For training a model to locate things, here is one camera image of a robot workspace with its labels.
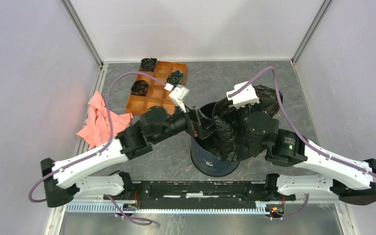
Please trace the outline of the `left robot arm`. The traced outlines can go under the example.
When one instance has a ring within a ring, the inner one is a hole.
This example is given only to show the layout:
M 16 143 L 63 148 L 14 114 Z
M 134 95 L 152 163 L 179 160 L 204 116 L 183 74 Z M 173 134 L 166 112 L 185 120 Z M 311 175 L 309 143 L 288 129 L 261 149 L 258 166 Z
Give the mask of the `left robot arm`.
M 93 177 L 91 174 L 149 153 L 154 144 L 181 132 L 197 136 L 200 133 L 199 120 L 197 108 L 185 111 L 177 108 L 169 115 L 163 107 L 153 106 L 133 125 L 99 147 L 62 161 L 42 160 L 47 206 L 63 206 L 79 195 L 107 194 L 125 200 L 131 198 L 134 186 L 128 174 L 118 177 Z

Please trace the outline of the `dark blue trash bin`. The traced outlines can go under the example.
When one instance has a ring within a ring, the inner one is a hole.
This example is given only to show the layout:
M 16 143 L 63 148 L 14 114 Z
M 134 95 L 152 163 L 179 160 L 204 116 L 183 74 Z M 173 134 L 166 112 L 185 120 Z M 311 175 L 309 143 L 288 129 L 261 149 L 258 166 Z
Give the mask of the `dark blue trash bin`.
M 215 102 L 206 104 L 199 109 L 199 121 L 194 124 L 197 136 L 191 138 L 190 157 L 193 165 L 203 174 L 210 177 L 224 177 L 233 173 L 239 162 L 221 161 L 217 158 L 217 148 L 213 140 L 217 137 L 215 126 L 209 120 Z

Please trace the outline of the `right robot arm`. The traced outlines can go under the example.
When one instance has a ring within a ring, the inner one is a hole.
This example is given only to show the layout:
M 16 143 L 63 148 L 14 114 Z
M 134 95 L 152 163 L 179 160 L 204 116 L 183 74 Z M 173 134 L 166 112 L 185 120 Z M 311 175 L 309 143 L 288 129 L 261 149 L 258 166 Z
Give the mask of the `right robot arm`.
M 297 194 L 334 195 L 347 204 L 365 206 L 376 202 L 376 159 L 357 161 L 330 152 L 311 140 L 279 128 L 279 121 L 260 104 L 229 106 L 229 123 L 237 136 L 241 156 L 265 151 L 265 160 L 281 167 L 314 171 L 314 175 L 266 176 L 263 194 L 270 200 Z

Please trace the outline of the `black trash bag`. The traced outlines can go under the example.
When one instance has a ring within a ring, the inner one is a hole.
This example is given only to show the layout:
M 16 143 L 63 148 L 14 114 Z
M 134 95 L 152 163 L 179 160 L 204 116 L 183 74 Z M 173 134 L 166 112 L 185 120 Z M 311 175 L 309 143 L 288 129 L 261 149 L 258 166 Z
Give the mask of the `black trash bag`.
M 272 147 L 279 137 L 280 109 L 276 91 L 263 85 L 253 87 L 260 102 L 235 108 L 224 98 L 202 108 L 200 117 L 211 123 L 211 133 L 200 146 L 220 161 L 239 162 L 256 157 Z

